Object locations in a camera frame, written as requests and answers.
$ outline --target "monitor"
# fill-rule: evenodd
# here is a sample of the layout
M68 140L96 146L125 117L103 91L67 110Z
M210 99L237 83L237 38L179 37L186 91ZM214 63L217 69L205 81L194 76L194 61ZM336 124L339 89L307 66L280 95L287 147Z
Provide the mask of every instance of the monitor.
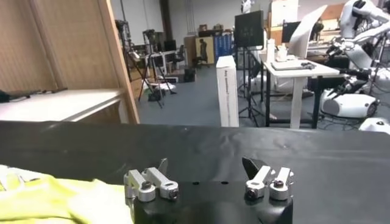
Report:
M283 23L282 43L289 43L290 42L292 34L298 28L299 24L300 24L300 21L294 22L294 23Z
M236 16L234 36L237 47L264 46L263 11Z

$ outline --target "wooden wall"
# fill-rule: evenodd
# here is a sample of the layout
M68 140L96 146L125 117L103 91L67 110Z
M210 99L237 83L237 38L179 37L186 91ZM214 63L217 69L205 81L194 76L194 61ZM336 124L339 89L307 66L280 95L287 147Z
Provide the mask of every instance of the wooden wall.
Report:
M54 89L29 0L0 1L0 89Z
M0 89L122 88L139 123L109 0L0 0L0 24Z

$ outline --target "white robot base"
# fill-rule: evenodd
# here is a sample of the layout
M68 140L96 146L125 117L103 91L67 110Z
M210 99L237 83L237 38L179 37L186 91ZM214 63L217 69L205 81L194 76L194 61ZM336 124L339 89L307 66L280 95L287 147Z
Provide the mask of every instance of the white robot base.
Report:
M368 118L361 124L359 131L384 132L390 135L390 124L383 118Z
M336 93L325 90L321 96L320 109L324 114L335 117L363 119L372 117L378 107L378 100L365 94L344 94L332 99Z

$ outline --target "white bottle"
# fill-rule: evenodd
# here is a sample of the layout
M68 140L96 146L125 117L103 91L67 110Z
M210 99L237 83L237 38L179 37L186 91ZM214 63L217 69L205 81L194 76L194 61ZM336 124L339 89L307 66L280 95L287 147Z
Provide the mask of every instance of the white bottle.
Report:
M276 56L277 61L287 61L287 48L285 44L278 46L278 54Z
M275 40L267 40L267 63L275 61Z

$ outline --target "wooden panel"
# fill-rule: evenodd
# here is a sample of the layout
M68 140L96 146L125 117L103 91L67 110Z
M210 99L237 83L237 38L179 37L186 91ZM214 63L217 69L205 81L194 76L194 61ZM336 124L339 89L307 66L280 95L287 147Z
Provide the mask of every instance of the wooden panel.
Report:
M32 2L64 87L119 87L97 1Z
M196 45L195 45L195 36L185 37L184 38L184 47L187 51L187 61L188 66L193 67L193 60L196 58Z
M344 4L345 3L337 5L328 5L327 9L325 9L324 13L321 16L321 19L339 19L341 17L342 9L344 8Z
M0 24L0 89L56 88L29 0L1 0Z
M283 29L279 29L279 27L273 27L271 28L271 39L275 40L275 45L282 45L282 34L283 34Z
M122 53L122 47L119 43L118 32L114 22L114 15L111 8L110 0L99 0L100 13L105 29L106 38L110 46L110 54L113 60L113 66L119 86L123 88L125 93L127 111L129 112L129 121L133 124L139 124L137 108L134 101L132 86L130 84L129 75L127 73L126 64Z

